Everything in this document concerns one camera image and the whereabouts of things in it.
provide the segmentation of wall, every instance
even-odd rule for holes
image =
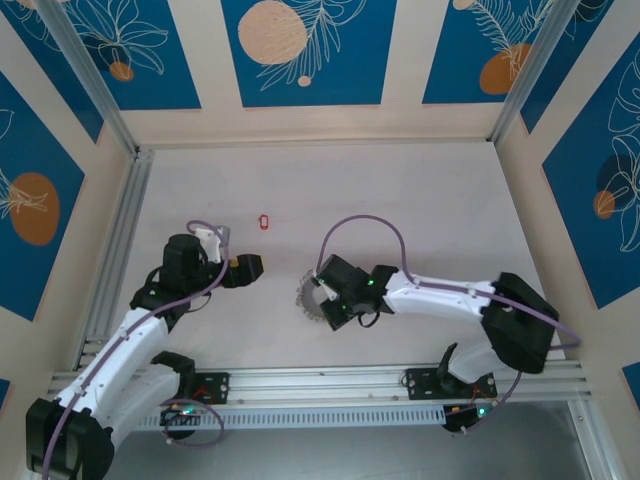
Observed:
[[[547,96],[553,100],[531,133],[531,123],[518,119],[498,146],[545,292],[583,337],[577,355],[628,478],[640,478],[640,412],[621,369],[640,360],[640,259],[631,248],[633,225],[629,230],[621,220],[625,210],[635,213],[627,208],[635,197],[611,187],[610,174],[613,168],[613,177],[623,178],[620,170],[627,165],[635,172],[637,154],[616,146],[613,139],[635,136],[635,127],[632,122],[618,128],[617,107],[615,114],[611,111],[616,98],[629,114],[637,111],[627,84],[618,86],[625,68],[634,68],[638,19],[637,1],[615,0],[562,86]],[[607,189],[613,190],[611,196],[603,193]]]
[[[108,127],[92,134],[94,112],[65,101],[1,13],[0,46],[0,110],[11,117],[0,131],[0,378],[10,382],[0,478],[13,479],[25,465],[26,410],[69,368],[128,158]],[[63,73],[63,62],[47,65]]]
[[[552,3],[71,0],[62,6],[138,142],[174,145],[485,138]],[[23,36],[42,37],[39,25],[21,28]]]

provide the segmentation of white floor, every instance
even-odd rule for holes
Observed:
[[[337,332],[308,320],[295,305],[300,279],[315,266],[326,231],[357,213],[396,224],[416,274],[495,280],[510,271],[540,291],[491,143],[164,150],[156,152],[115,323],[162,262],[168,238],[204,219],[231,227],[232,255],[262,255],[266,273],[249,287],[216,291],[206,308],[180,320],[166,349],[198,367],[436,362],[449,344],[481,334],[424,316],[383,316],[369,330],[351,322]],[[366,220],[338,230],[331,253],[365,270],[400,263],[393,233]]]

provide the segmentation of orange circle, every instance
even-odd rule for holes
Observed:
[[[121,82],[130,82],[133,80],[133,69],[126,63],[113,62],[109,65],[109,73],[113,75],[113,78]]]
[[[602,190],[598,192],[596,198],[593,200],[593,209],[601,219],[606,220],[611,215],[616,208],[616,199],[613,196],[613,193]]]
[[[531,45],[521,43],[498,53],[489,60],[480,74],[482,91],[489,95],[509,93],[530,50]]]
[[[53,183],[39,173],[23,173],[11,185],[9,199],[14,203],[11,223],[18,236],[31,245],[48,244],[60,220],[60,200]]]

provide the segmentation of beige circle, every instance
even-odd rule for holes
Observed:
[[[307,46],[307,29],[302,19],[285,3],[263,0],[244,14],[238,37],[251,60],[262,65],[286,63]]]
[[[476,0],[453,0],[453,8],[456,10],[466,10],[475,3]]]
[[[58,3],[68,2],[69,0],[58,0]],[[30,10],[35,10],[36,6],[33,4],[33,0],[16,0],[20,5],[27,7]]]

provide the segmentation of metal frame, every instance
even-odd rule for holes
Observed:
[[[111,336],[113,316],[129,261],[147,181],[151,174],[153,155],[152,150],[140,150],[129,167],[89,306],[84,334],[76,345],[73,364],[69,366],[70,370],[87,365],[85,352],[95,356],[102,342]]]
[[[591,478],[627,480],[598,405],[584,400],[569,401],[568,405]]]
[[[130,155],[135,155],[137,145],[133,135],[60,3],[56,0],[33,0],[33,4],[102,118],[111,127],[122,147]]]
[[[495,143],[496,147],[500,146],[513,121],[520,114],[524,102],[540,77],[544,66],[562,37],[580,1],[563,0],[555,2],[553,5],[549,16],[540,29],[540,33],[535,42],[533,42],[531,53],[528,55],[525,64],[507,94],[500,115],[489,134],[488,139]]]

